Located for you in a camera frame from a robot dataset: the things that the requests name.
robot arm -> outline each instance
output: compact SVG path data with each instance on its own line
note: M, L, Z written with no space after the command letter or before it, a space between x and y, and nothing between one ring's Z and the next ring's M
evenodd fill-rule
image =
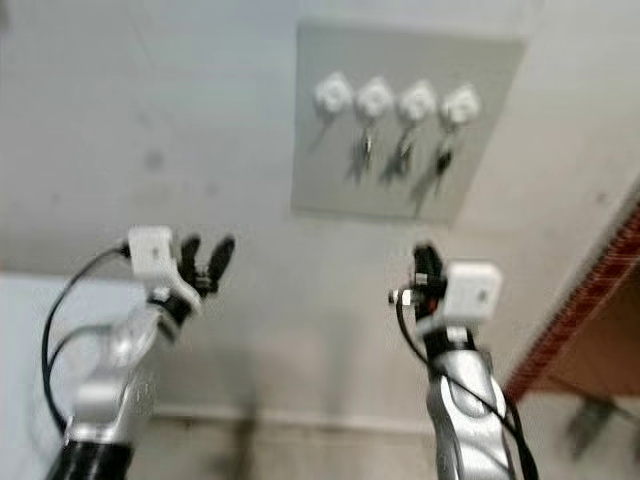
M199 239L182 252L166 227L132 229L128 248L134 277L147 301L114 327L97 367L83 382L48 480L124 480L133 450L153 409L160 360L202 299L217 292L234 249L224 239L205 271L195 267Z
M390 302L397 305L402 325L402 307L414 308L415 335L424 342L426 356L417 353L429 369L427 408L436 432L438 478L514 480L496 416L506 415L505 397L473 339L477 327L493 315L501 274L481 262L452 262L445 269L430 245L418 246L414 255L414 281L392 292Z

black wire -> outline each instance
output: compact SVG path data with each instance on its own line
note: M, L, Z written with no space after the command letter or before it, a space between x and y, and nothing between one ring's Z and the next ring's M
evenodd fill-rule
M398 291L398 300L396 301L396 316L398 318L398 326L400 327L400 332L404 337L407 345L413 351L413 353L418 357L418 359L432 372L436 375L442 376L446 378L449 382L454 385L460 387L469 395L478 400L489 412L495 415L502 426L511 434L513 439L516 441L518 446L518 454L520 455L520 464L522 467L522 473L524 475L525 480L538 480L538 468L535 463L535 459L533 458L533 454L527 445L527 442L524 438L524 432L522 429L522 422L520 421L520 414L513 402L511 402L505 396L505 402L511 411L511 416L513 417L514 425L509 423L509 420L502 415L496 407L488 403L484 398L478 395L476 392L470 390L468 387L463 385L459 380L449 375L447 372L435 366L427 356L422 353L418 345L415 343L411 334L409 333L409 329L407 328L407 324L404 320L404 314L402 312L402 298L403 294L406 290L410 290L409 288L403 288Z
M104 260L108 259L112 255L126 255L126 246L117 246L110 248L109 250L105 250L100 253L93 259L91 259L87 264L82 267L71 279L67 282L62 291L58 294L58 297L53 302L51 309L49 310L49 314L47 315L47 319L44 323L44 328L42 331L42 346L40 350L40 368L42 371L42 383L44 388L44 398L47 402L47 406L49 407L49 412L53 417L53 421L58 429L58 432L62 435L66 428L67 422L63 417L62 413L60 413L60 409L56 405L56 402L53 398L53 394L51 391L51 372L49 371L49 336L51 335L51 325L53 323L53 317L56 314L60 304L65 299L65 297L69 294L73 286L80 280L83 276L89 273L94 267L98 266Z
M49 363L47 364L45 380L46 383L48 385L51 385L51 375L53 374L53 367L55 367L56 360L69 342L85 335L104 335L106 333L109 333L110 331L110 325L83 325L67 333L56 345L56 348L53 350L53 355L51 355L51 360L49 360Z

white wall hook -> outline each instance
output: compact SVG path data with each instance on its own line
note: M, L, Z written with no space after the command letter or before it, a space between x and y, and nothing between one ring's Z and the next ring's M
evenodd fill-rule
M381 117L393 106L393 92L382 77L369 80L356 94L356 109L367 121Z
M438 101L431 84L420 80L405 90L397 102L398 114L405 122L416 125L438 110Z
M313 99L321 114L335 117L351 107L353 89L341 72L334 72L316 86Z
M441 115L453 126L466 125L480 115L480 97L471 84L463 85L442 101Z

gray floor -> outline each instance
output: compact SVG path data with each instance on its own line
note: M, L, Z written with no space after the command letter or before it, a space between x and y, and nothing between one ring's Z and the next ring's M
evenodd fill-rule
M639 478L632 445L640 427L621 418L607 425L583 458L571 459L564 432L579 404L573 397L535 395L521 405L540 478ZM427 434L154 419L129 479L436 480L434 452Z
M154 420L130 480L434 479L428 436Z

wall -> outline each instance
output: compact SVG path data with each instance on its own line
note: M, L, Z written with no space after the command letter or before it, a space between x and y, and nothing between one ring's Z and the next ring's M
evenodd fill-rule
M162 395L176 410L423 419L424 373L386 292L425 238L503 269L481 337L504 380L640 173L631 0L5 3L4 268L68 274L139 222L238 236L219 299L168 362ZM295 24L307 15L530 35L454 225L291 214Z

